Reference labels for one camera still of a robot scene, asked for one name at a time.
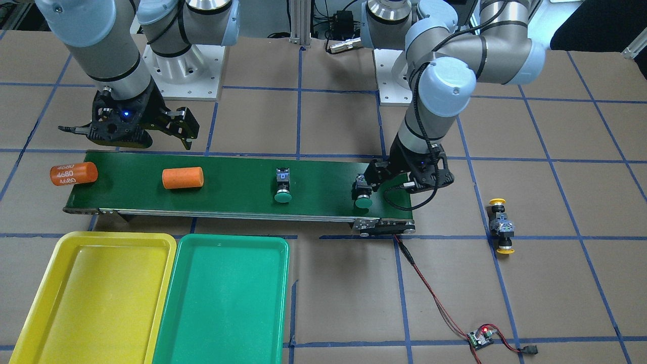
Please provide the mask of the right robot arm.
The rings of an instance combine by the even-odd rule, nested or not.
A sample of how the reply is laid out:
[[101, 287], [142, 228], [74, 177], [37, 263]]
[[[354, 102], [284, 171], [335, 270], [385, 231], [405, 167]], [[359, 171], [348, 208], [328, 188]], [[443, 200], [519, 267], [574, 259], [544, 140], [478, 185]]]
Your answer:
[[169, 109], [155, 75], [170, 84], [199, 80], [208, 64], [199, 46], [233, 46], [238, 1], [37, 1], [52, 33], [97, 92], [91, 120], [59, 126], [106, 147], [149, 148], [150, 130], [189, 150], [199, 123], [187, 107]]

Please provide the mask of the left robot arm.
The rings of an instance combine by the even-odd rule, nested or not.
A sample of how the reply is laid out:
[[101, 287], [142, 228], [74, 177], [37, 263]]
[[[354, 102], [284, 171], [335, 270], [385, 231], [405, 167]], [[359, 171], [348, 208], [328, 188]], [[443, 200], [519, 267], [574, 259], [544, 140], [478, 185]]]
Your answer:
[[476, 84], [527, 84], [543, 69], [545, 50], [528, 36], [530, 7], [529, 1], [482, 1], [478, 27], [462, 31], [445, 1], [362, 4], [363, 46], [400, 50], [412, 92], [390, 156], [363, 173], [367, 185], [377, 191], [405, 173], [409, 193], [452, 184], [441, 141]]

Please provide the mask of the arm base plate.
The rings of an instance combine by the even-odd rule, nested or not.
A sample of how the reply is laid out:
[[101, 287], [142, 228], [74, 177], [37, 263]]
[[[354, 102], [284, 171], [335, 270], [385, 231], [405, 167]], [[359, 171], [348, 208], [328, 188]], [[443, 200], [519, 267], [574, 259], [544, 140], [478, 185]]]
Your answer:
[[228, 49], [194, 44], [184, 55], [165, 58], [148, 45], [143, 61], [167, 101], [217, 101]]
[[375, 76], [382, 106], [406, 107], [412, 100], [402, 50], [375, 49]]

